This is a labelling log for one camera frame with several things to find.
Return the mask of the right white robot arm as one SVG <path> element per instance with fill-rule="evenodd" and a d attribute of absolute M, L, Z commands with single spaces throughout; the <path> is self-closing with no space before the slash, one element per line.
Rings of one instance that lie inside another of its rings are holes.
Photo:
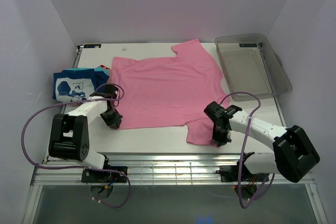
<path fill-rule="evenodd" d="M 204 113 L 213 122 L 212 140 L 218 147 L 231 141 L 231 132 L 239 132 L 271 150 L 269 153 L 244 154 L 236 168 L 224 173 L 226 176 L 237 172 L 240 179 L 250 180 L 255 175 L 280 174 L 297 183 L 320 162 L 305 130 L 297 125 L 290 128 L 273 125 L 252 118 L 238 106 L 224 108 L 217 102 L 210 103 Z"/>

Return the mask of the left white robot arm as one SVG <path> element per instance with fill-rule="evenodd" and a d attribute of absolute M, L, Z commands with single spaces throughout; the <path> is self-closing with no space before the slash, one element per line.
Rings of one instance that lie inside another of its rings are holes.
<path fill-rule="evenodd" d="M 117 130 L 122 115 L 116 110 L 115 103 L 123 96 L 121 86 L 105 83 L 76 109 L 66 114 L 56 114 L 52 121 L 48 154 L 94 168 L 94 177 L 100 182 L 107 181 L 111 177 L 111 168 L 105 165 L 107 161 L 104 155 L 90 148 L 89 125 L 96 118 L 101 118 L 108 128 Z"/>

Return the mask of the pink t shirt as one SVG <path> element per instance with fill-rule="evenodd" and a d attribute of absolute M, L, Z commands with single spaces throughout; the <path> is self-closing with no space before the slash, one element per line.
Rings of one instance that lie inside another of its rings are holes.
<path fill-rule="evenodd" d="M 174 57 L 113 59 L 111 81 L 125 91 L 118 105 L 120 128 L 186 125 L 188 143 L 215 146 L 204 109 L 226 96 L 222 71 L 198 39 L 171 49 Z"/>

